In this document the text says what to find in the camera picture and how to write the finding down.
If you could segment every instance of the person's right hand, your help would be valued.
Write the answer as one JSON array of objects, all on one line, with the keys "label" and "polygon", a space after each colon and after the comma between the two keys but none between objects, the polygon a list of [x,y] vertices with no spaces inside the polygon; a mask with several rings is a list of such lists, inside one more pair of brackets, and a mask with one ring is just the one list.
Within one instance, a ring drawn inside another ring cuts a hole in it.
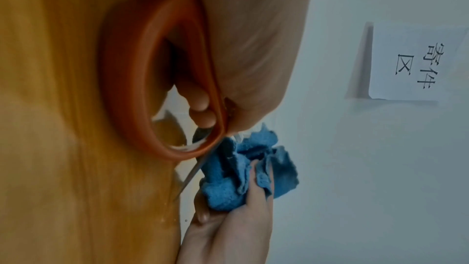
[{"label": "person's right hand", "polygon": [[[177,264],[264,264],[272,233],[274,195],[256,183],[251,163],[246,204],[229,213],[215,212],[199,191],[194,199],[195,215],[179,250]],[[272,193],[274,176],[270,170]]]},{"label": "person's right hand", "polygon": [[[300,45],[309,0],[202,0],[218,86],[232,103],[229,134],[251,128],[282,101]],[[170,38],[183,47],[177,36]],[[214,124],[209,98],[188,72],[176,80],[199,127]]]}]

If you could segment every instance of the scissor handle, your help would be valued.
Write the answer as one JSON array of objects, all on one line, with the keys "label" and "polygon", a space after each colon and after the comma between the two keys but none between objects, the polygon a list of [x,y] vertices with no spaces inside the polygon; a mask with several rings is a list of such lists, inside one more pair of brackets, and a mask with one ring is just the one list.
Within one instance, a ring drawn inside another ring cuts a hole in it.
[{"label": "scissor handle", "polygon": [[[228,116],[217,87],[200,0],[127,0],[108,16],[100,44],[100,87],[116,128],[137,148],[168,160],[187,160],[208,152],[226,135]],[[189,67],[208,93],[216,125],[193,150],[163,143],[152,129],[146,100],[156,52],[180,26],[186,36]]]}]

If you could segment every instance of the white background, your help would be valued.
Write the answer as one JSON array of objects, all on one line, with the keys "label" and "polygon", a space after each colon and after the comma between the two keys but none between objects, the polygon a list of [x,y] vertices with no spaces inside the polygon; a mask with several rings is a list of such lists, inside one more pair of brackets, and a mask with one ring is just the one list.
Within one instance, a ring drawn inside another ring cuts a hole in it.
[{"label": "white background", "polygon": [[270,264],[469,263],[469,40],[449,101],[354,98],[364,27],[379,21],[468,26],[469,0],[311,0],[288,92],[267,119],[300,178],[274,204]]}]

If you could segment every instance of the blue fabric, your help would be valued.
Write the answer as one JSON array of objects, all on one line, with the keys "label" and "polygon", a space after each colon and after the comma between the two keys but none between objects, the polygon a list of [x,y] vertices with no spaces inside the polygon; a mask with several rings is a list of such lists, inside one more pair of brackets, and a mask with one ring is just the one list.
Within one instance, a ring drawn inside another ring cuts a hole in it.
[{"label": "blue fabric", "polygon": [[[197,129],[192,142],[208,133],[210,130]],[[202,166],[205,177],[200,180],[200,189],[209,207],[217,211],[231,211],[246,203],[250,163],[256,159],[259,160],[256,165],[257,184],[264,188],[266,197],[272,194],[270,167],[274,171],[274,198],[295,189],[299,184],[297,169],[283,146],[273,148],[277,142],[277,135],[265,125],[241,143],[226,137]]]}]

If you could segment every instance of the white paper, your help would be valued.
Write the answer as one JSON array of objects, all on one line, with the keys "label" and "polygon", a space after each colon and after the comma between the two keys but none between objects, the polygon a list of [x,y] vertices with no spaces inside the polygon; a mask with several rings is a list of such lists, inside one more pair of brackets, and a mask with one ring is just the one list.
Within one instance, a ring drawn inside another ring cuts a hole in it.
[{"label": "white paper", "polygon": [[369,95],[373,99],[439,101],[469,28],[376,23]]}]

